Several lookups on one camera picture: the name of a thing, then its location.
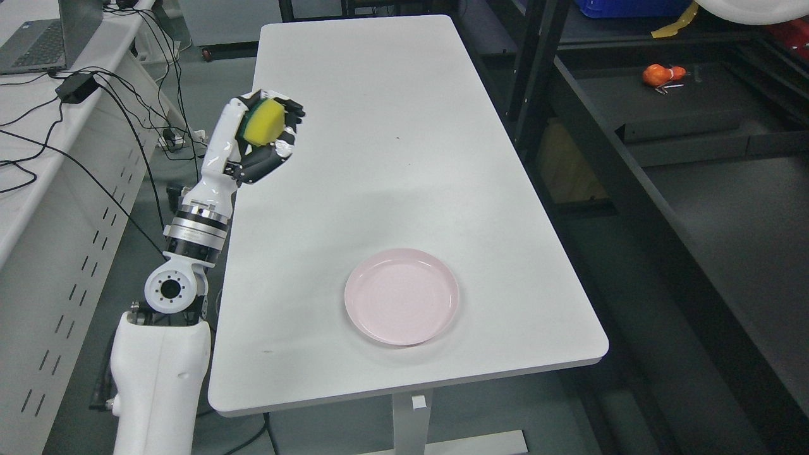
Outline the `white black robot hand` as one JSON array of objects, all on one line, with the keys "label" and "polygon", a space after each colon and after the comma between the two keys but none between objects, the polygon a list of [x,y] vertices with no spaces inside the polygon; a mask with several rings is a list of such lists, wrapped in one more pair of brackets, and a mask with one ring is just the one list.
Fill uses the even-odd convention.
[{"label": "white black robot hand", "polygon": [[231,99],[206,148],[200,181],[188,190],[184,204],[231,215],[240,185],[260,181],[292,155],[305,115],[301,104],[272,90]]}]

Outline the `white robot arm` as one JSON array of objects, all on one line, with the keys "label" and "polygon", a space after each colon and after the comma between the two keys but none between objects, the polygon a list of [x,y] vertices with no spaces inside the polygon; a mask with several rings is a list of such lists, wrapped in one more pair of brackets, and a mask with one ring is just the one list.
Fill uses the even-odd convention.
[{"label": "white robot arm", "polygon": [[224,247],[230,200],[186,196],[164,230],[164,262],[145,280],[144,299],[119,318],[111,343],[118,418],[116,454],[188,454],[210,366],[207,272]]}]

